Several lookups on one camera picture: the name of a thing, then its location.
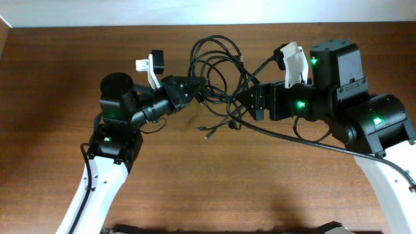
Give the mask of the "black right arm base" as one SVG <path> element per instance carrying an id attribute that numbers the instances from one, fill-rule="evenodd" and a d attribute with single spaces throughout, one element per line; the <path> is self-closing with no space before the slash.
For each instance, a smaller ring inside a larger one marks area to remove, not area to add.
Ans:
<path id="1" fill-rule="evenodd" d="M 332 221 L 316 227 L 313 230 L 314 234 L 355 234 L 347 227 L 344 227 L 342 223 Z"/>

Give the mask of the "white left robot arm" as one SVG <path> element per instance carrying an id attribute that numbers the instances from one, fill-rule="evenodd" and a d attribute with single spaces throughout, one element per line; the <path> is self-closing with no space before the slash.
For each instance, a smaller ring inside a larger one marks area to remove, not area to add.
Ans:
<path id="1" fill-rule="evenodd" d="M 142 127 L 185 108 L 204 88 L 204 77 L 169 75 L 158 88 L 137 85 L 126 73 L 100 83 L 101 112 L 94 131 L 80 145 L 83 176 L 58 233 L 99 233 L 143 143 Z"/>

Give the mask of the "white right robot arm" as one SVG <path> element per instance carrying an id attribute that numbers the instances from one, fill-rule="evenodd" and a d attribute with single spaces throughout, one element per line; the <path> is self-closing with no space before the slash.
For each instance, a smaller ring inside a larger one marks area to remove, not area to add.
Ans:
<path id="1" fill-rule="evenodd" d="M 371 94 L 359 47 L 329 40 L 309 53 L 296 43 L 273 56 L 283 81 L 237 95 L 254 120 L 289 117 L 325 122 L 371 184 L 392 233 L 415 232 L 415 128 L 404 104 Z"/>

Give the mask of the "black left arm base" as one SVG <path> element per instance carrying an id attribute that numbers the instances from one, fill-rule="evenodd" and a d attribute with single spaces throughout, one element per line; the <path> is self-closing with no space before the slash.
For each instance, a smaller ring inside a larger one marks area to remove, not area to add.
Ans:
<path id="1" fill-rule="evenodd" d="M 99 234 L 145 234 L 142 228 L 127 224 L 115 224 L 112 227 L 104 227 Z"/>

